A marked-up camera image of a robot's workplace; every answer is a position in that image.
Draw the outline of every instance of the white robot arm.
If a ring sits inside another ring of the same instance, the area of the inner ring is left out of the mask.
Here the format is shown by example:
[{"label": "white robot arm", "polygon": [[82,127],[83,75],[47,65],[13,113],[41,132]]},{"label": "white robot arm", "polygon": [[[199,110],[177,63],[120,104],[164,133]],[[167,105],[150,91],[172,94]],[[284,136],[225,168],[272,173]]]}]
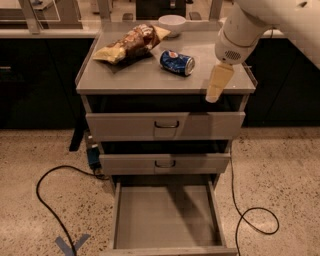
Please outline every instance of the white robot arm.
[{"label": "white robot arm", "polygon": [[217,58],[242,63],[270,28],[279,29],[320,69],[320,0],[235,0],[219,32]]}]

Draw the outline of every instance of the bag of chips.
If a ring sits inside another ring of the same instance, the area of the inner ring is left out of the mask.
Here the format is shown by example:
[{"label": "bag of chips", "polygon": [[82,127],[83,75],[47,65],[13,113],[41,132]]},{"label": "bag of chips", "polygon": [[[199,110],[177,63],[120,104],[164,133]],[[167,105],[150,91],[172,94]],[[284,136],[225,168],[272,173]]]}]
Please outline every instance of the bag of chips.
[{"label": "bag of chips", "polygon": [[125,58],[140,57],[149,53],[169,34],[169,30],[140,24],[124,35],[123,38],[95,52],[93,59],[117,64]]}]

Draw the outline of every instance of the cabinet top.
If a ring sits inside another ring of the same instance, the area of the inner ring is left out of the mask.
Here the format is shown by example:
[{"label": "cabinet top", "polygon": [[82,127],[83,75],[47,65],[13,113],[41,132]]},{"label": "cabinet top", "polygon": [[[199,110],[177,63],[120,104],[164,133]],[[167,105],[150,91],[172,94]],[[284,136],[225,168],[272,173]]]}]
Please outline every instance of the cabinet top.
[{"label": "cabinet top", "polygon": [[[122,38],[135,25],[133,22],[106,24],[78,74],[79,94],[206,94],[211,70],[218,63],[214,53],[216,23],[187,24],[187,30],[178,37],[163,40],[151,50],[150,56],[130,64],[111,65],[92,59],[94,52]],[[164,50],[192,56],[195,59],[192,74],[183,77],[163,70],[159,60]],[[223,93],[254,92],[255,86],[244,67],[235,65],[234,70]]]}]

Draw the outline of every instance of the power cord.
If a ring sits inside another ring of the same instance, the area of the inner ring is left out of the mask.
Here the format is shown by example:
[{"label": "power cord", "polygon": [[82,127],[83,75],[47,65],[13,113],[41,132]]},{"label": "power cord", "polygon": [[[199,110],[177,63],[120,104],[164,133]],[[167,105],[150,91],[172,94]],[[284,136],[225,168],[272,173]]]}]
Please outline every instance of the power cord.
[{"label": "power cord", "polygon": [[54,167],[52,169],[50,169],[49,171],[47,171],[41,178],[40,180],[38,181],[37,183],[37,187],[36,187],[36,193],[37,193],[37,198],[39,199],[39,201],[52,213],[52,215],[56,218],[56,220],[59,222],[60,226],[62,227],[64,233],[66,234],[67,238],[68,238],[68,241],[71,245],[71,250],[73,252],[73,255],[74,256],[77,256],[77,251],[76,251],[76,248],[72,242],[72,239],[71,239],[71,236],[67,230],[67,228],[65,227],[65,225],[63,224],[63,222],[61,221],[60,217],[55,213],[55,211],[42,199],[42,197],[40,196],[40,185],[41,185],[41,182],[44,180],[44,178],[50,174],[51,172],[54,172],[56,170],[59,170],[59,169],[63,169],[63,168],[69,168],[69,169],[73,169],[74,171],[78,171],[82,174],[85,174],[87,176],[90,176],[90,177],[96,177],[98,179],[102,179],[102,180],[108,180],[108,179],[103,179],[104,175],[103,174],[98,174],[96,175],[95,174],[95,171],[94,171],[94,174],[91,174],[91,173],[88,173],[88,172],[85,172],[85,171],[82,171],[80,170],[79,168],[77,167],[74,167],[74,166],[71,166],[71,165],[60,165],[60,166],[57,166],[57,167]]},{"label": "power cord", "polygon": [[[239,233],[239,227],[240,227],[240,224],[241,224],[241,221],[244,220],[250,227],[252,227],[255,231],[263,234],[263,235],[274,235],[275,233],[278,232],[279,228],[280,228],[280,223],[279,223],[279,219],[277,218],[277,216],[270,210],[264,208],[264,207],[251,207],[249,209],[247,209],[244,213],[241,213],[238,205],[237,205],[237,202],[236,202],[236,197],[235,197],[235,192],[234,192],[234,167],[233,167],[233,160],[232,160],[232,144],[231,144],[231,147],[230,147],[230,164],[231,164],[231,190],[232,190],[232,200],[233,200],[233,204],[238,212],[238,214],[240,215],[240,219],[238,221],[238,224],[237,224],[237,228],[236,228],[236,233],[235,233],[235,241],[236,241],[236,246],[237,246],[237,250],[238,250],[238,254],[239,256],[241,256],[241,253],[240,253],[240,247],[239,247],[239,241],[238,241],[238,233]],[[266,211],[268,213],[270,213],[274,219],[276,220],[276,223],[277,223],[277,227],[274,231],[271,231],[271,232],[266,232],[266,231],[263,231],[259,228],[257,228],[255,225],[253,225],[250,221],[248,221],[246,218],[245,218],[245,215],[248,213],[248,212],[251,212],[251,211],[255,211],[255,210],[261,210],[261,211]]]}]

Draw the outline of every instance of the white bowl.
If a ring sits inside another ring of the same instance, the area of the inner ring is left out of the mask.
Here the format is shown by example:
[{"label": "white bowl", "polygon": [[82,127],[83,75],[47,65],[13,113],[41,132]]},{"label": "white bowl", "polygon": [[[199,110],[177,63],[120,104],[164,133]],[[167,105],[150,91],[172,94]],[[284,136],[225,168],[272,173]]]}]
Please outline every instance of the white bowl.
[{"label": "white bowl", "polygon": [[187,20],[179,15],[165,15],[161,16],[158,21],[160,27],[171,31],[168,37],[176,37],[183,30]]}]

